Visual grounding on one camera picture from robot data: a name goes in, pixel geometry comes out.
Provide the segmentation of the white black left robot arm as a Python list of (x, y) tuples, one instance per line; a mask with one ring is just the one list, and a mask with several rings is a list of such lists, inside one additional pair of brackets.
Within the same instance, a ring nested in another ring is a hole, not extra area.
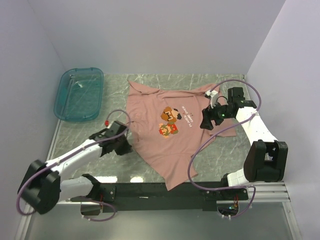
[(90, 174), (71, 179), (73, 171), (106, 154), (118, 156), (132, 151), (126, 133), (128, 126), (113, 121), (109, 126), (92, 134), (81, 145), (48, 161), (35, 160), (27, 171), (17, 191), (17, 201), (24, 200), (35, 212), (43, 215), (57, 203), (80, 197), (88, 201), (103, 197), (101, 183)]

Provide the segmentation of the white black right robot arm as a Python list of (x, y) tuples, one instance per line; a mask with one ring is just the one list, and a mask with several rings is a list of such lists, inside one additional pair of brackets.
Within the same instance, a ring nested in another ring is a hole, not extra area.
[(208, 107), (202, 110), (201, 129), (213, 130), (224, 120), (236, 119), (242, 126), (250, 142), (250, 149), (243, 168), (226, 174), (219, 187), (222, 198), (230, 200), (237, 194), (236, 186), (247, 186), (255, 182), (280, 182), (284, 178), (288, 145), (278, 141), (271, 134), (262, 118), (258, 107), (252, 100), (244, 97), (243, 88), (232, 87), (227, 91), (227, 103), (221, 104), (216, 90), (208, 90), (205, 97), (210, 100)]

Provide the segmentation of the pink t shirt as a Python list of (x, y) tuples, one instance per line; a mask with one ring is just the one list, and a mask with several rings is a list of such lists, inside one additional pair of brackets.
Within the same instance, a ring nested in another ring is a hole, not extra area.
[(197, 172), (189, 164), (192, 155), (214, 134), (234, 137), (233, 121), (226, 119), (212, 130), (201, 129), (202, 110), (209, 105), (207, 84), (191, 90), (163, 90), (129, 81), (126, 112), (133, 148), (164, 178), (167, 190), (184, 183)]

